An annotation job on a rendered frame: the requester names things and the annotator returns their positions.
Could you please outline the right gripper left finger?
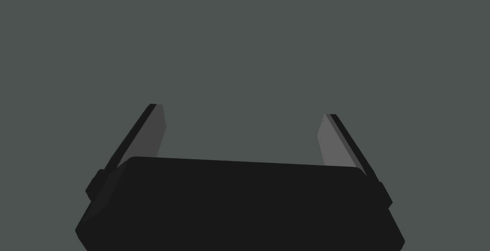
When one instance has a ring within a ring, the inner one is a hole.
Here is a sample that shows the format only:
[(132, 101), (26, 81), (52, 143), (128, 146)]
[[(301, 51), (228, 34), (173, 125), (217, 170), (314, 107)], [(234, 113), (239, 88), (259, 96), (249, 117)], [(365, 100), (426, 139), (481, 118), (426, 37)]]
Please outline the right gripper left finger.
[(156, 157), (166, 131), (164, 108), (149, 104), (105, 166), (113, 171), (131, 157)]

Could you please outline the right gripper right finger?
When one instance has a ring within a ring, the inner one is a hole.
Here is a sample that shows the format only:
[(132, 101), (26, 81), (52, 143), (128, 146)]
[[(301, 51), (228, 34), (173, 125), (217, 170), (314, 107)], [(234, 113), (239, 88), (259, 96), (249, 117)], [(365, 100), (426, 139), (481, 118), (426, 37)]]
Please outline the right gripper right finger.
[(368, 179), (379, 181), (338, 115), (323, 115), (317, 139), (326, 166), (355, 167), (360, 169)]

